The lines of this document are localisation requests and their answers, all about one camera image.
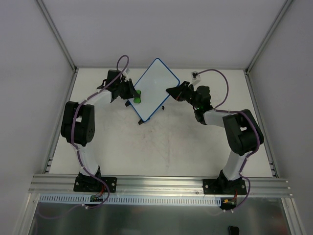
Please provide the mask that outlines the green bone-shaped eraser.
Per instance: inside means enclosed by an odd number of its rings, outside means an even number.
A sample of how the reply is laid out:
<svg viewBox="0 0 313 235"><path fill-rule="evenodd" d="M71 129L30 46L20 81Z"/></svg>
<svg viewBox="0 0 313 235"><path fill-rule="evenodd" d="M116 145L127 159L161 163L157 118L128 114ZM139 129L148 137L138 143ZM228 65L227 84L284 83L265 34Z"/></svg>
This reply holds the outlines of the green bone-shaped eraser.
<svg viewBox="0 0 313 235"><path fill-rule="evenodd" d="M133 102L135 104L141 103L141 91L140 90L136 90L136 95L134 96Z"/></svg>

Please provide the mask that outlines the blue-framed whiteboard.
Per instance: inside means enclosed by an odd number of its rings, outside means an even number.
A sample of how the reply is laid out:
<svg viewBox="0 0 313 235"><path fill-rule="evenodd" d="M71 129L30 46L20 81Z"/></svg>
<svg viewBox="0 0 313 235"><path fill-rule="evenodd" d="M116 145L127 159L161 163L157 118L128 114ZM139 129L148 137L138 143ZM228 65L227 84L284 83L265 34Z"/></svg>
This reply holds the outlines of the blue-framed whiteboard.
<svg viewBox="0 0 313 235"><path fill-rule="evenodd" d="M130 106L142 119L147 122L169 97L167 88L180 85L178 77L165 63L156 58L135 83L134 88L141 91L141 103L135 104L133 98L129 99Z"/></svg>

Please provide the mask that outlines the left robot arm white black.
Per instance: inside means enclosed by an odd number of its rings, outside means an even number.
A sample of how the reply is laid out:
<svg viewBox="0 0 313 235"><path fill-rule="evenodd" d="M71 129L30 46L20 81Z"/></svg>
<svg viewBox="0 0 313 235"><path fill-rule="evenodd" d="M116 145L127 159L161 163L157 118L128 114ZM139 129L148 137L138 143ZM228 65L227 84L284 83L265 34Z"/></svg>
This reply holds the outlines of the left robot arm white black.
<svg viewBox="0 0 313 235"><path fill-rule="evenodd" d="M70 143L79 162L79 173L75 179L74 191L95 192L104 188L101 169L96 162L90 143L95 134L96 106L104 107L118 97L123 100L133 98L141 102L141 91L120 70L109 70L96 91L81 102L68 101L65 105L61 136Z"/></svg>

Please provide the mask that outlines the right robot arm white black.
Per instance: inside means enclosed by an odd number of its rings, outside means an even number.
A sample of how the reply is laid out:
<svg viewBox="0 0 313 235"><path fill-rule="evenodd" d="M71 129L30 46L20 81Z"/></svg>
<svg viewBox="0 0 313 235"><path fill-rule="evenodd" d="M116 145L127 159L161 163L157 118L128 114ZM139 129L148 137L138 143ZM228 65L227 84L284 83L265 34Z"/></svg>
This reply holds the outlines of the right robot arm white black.
<svg viewBox="0 0 313 235"><path fill-rule="evenodd" d="M214 192L231 193L240 187L242 171L248 158L256 153L264 142L264 136L248 109L241 111L222 111L211 105L210 88L193 85L184 81L177 87L167 88L166 92L176 101L186 101L192 105L197 122L214 125L225 130L227 142L231 149L225 167L218 178L208 188Z"/></svg>

